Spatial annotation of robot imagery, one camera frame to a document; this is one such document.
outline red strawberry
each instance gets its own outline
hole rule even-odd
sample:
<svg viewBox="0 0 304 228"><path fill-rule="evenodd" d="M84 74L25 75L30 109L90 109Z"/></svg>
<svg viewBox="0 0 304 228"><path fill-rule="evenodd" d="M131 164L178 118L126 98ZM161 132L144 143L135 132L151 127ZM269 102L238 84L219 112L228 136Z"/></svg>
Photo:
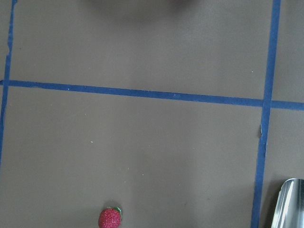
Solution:
<svg viewBox="0 0 304 228"><path fill-rule="evenodd" d="M118 228L121 222L121 210L119 208L104 209L99 216L99 228Z"/></svg>

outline grid square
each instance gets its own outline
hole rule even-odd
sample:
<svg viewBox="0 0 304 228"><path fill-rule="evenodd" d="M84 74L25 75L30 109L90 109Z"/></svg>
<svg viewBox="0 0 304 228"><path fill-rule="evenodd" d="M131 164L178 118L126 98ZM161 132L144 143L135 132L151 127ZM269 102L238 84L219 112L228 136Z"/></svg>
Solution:
<svg viewBox="0 0 304 228"><path fill-rule="evenodd" d="M273 90L274 100L304 102L303 11L304 1L282 1Z"/></svg>
<svg viewBox="0 0 304 228"><path fill-rule="evenodd" d="M304 112L271 111L260 228L271 227L280 188L289 178L303 179Z"/></svg>
<svg viewBox="0 0 304 228"><path fill-rule="evenodd" d="M20 1L11 79L263 97L271 1L123 2Z"/></svg>
<svg viewBox="0 0 304 228"><path fill-rule="evenodd" d="M260 115L257 107L12 87L0 225L93 228L116 200L122 228L248 227Z"/></svg>

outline silver metal scoop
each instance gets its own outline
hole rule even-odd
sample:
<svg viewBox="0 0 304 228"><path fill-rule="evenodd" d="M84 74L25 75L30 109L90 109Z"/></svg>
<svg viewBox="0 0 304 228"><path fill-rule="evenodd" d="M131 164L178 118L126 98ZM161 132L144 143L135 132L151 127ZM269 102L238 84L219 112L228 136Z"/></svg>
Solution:
<svg viewBox="0 0 304 228"><path fill-rule="evenodd" d="M293 178L282 185L271 228L304 228L304 180Z"/></svg>

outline toy strawberry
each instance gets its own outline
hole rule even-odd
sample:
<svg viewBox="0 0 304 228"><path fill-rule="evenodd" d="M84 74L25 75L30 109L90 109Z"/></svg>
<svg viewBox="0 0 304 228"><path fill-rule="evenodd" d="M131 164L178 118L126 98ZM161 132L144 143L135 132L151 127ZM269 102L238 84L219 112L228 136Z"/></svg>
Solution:
<svg viewBox="0 0 304 228"><path fill-rule="evenodd" d="M120 208L106 208L99 216L99 228L118 228L122 220L122 211Z"/></svg>

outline grid line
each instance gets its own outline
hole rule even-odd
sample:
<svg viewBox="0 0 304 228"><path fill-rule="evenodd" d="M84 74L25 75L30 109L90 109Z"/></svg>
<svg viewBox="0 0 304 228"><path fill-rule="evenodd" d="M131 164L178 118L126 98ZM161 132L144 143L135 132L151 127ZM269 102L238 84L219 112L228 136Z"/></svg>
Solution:
<svg viewBox="0 0 304 228"><path fill-rule="evenodd" d="M11 62L11 53L13 49L13 28L14 28L14 7L17 3L17 0L12 0L11 10L10 10L10 19L9 19L9 35L8 35L8 47L9 53L6 55L5 59L5 71L4 71L4 80L3 80L3 91L2 91L2 102L1 102L1 115L0 115L0 164L2 156L2 146L3 146L3 134L4 134L4 117L5 117L5 108L8 101L9 93L9 82L10 82L10 62Z"/></svg>
<svg viewBox="0 0 304 228"><path fill-rule="evenodd" d="M93 94L147 97L147 98L215 103L215 104L226 104L226 105L232 104L232 105L243 105L243 106L253 106L253 107L263 106L262 99L231 97L231 96L186 94L186 93L162 92L162 91L151 91L151 90L137 90L137 89L60 84L60 83L43 83L43 82L19 81L19 80L10 80L9 86L74 91L74 92L93 93ZM304 111L304 103L272 100L271 108Z"/></svg>
<svg viewBox="0 0 304 228"><path fill-rule="evenodd" d="M253 198L252 214L251 214L251 228L258 228L259 220L260 220L269 119L270 119L270 111L272 104L271 100L272 100L272 91L273 91L275 66L276 66L275 60L276 60L276 47L277 47L277 37L278 37L279 19L280 19L280 7L281 7L281 0L273 0L270 32L269 32L270 35L269 35L269 45L268 45L265 87L264 87L264 100L263 100L262 116L261 116L261 137L259 140L257 159L256 159L257 162L256 178L255 178L255 189L254 189L254 198Z"/></svg>

